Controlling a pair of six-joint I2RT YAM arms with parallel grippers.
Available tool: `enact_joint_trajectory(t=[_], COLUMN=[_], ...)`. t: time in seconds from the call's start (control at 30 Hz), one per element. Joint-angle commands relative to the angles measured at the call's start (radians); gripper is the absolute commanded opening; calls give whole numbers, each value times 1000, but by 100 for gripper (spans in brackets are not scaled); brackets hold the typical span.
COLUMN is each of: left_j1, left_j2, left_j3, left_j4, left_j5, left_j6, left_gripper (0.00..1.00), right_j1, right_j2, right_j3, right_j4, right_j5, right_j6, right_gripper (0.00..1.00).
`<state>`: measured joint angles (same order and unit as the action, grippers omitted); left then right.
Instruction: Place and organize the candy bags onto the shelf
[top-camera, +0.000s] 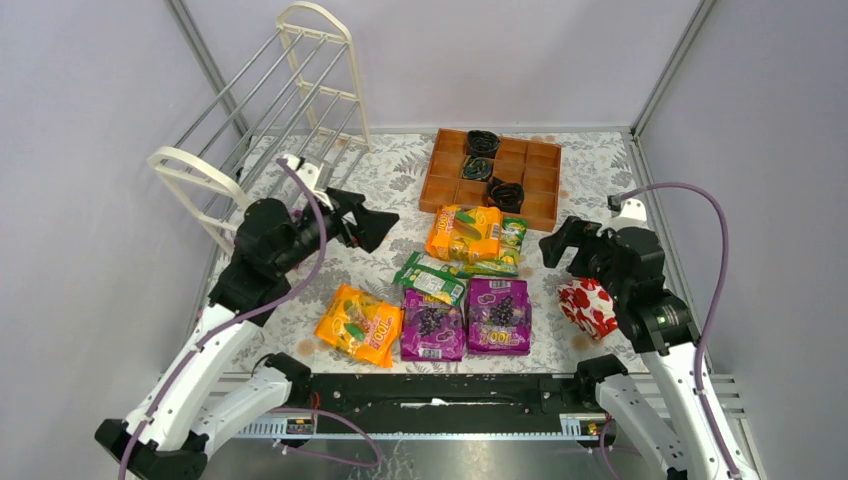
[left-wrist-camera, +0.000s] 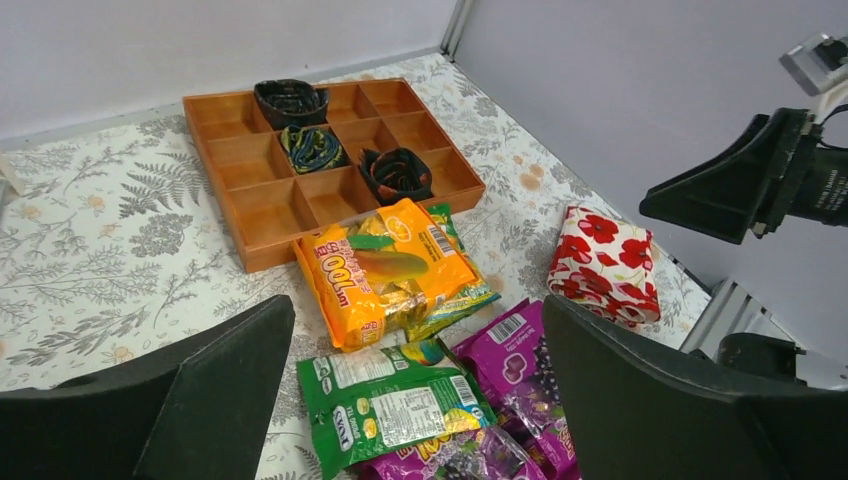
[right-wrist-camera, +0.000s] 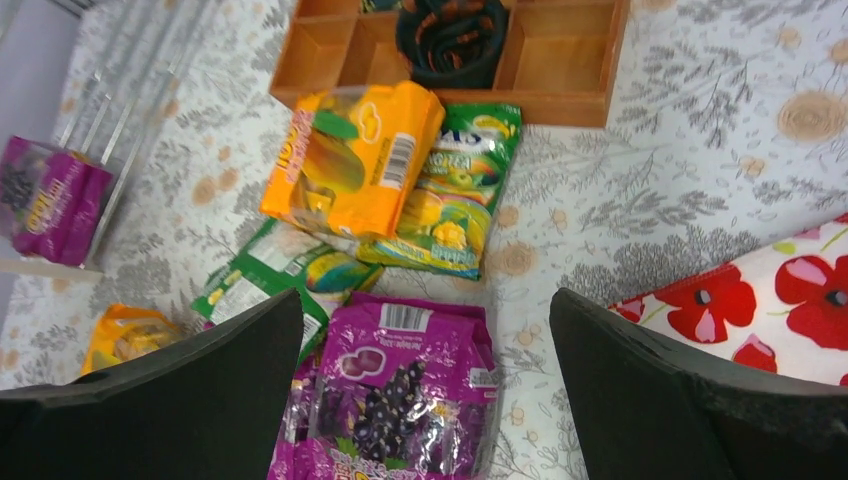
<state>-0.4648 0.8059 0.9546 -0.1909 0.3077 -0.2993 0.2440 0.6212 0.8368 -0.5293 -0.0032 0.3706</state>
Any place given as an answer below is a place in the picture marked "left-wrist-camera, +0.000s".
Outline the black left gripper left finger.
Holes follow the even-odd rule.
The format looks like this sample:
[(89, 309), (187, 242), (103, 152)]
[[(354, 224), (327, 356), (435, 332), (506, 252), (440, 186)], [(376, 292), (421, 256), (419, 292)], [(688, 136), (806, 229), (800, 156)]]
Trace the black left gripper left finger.
[(166, 347), (1, 396), (5, 479), (252, 479), (291, 344), (275, 295)]

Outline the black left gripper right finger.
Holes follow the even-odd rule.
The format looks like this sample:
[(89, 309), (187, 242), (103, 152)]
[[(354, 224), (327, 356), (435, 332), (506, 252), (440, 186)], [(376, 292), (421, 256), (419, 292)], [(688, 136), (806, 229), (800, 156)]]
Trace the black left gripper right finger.
[(584, 478), (846, 477), (847, 387), (797, 344), (733, 333), (711, 359), (556, 295), (542, 319)]

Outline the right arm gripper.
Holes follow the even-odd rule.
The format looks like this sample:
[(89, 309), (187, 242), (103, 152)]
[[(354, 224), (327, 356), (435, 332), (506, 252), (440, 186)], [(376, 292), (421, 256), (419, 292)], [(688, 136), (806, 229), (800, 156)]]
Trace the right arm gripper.
[(716, 157), (648, 190), (639, 203), (645, 217), (739, 245), (755, 225), (791, 166), (799, 186), (787, 215), (828, 226), (847, 226), (847, 148), (803, 142), (808, 110), (779, 108), (757, 114)]

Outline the green candy bag white label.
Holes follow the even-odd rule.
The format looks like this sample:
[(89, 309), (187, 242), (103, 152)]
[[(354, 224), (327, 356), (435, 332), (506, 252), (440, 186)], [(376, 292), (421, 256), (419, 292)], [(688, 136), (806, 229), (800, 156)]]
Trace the green candy bag white label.
[(495, 422), (472, 374), (438, 338), (296, 365), (322, 476)]

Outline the green yellow candy bag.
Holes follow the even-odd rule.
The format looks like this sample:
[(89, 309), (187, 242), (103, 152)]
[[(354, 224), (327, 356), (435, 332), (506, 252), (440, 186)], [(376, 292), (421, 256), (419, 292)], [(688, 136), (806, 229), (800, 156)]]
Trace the green yellow candy bag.
[(469, 262), (476, 277), (472, 282), (458, 290), (455, 295), (435, 308), (424, 320), (407, 326), (404, 333), (408, 342), (430, 338), (501, 298), (501, 294), (484, 280), (479, 268), (466, 253), (465, 246), (454, 225), (450, 206), (448, 204), (437, 204), (428, 207), (427, 211), (457, 251)]

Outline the orange mango candy bag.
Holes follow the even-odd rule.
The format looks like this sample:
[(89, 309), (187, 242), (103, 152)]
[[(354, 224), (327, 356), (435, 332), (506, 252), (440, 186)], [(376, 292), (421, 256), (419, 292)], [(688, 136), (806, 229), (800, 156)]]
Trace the orange mango candy bag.
[(424, 320), (476, 277), (409, 199), (304, 236), (294, 252), (331, 342), (344, 352)]

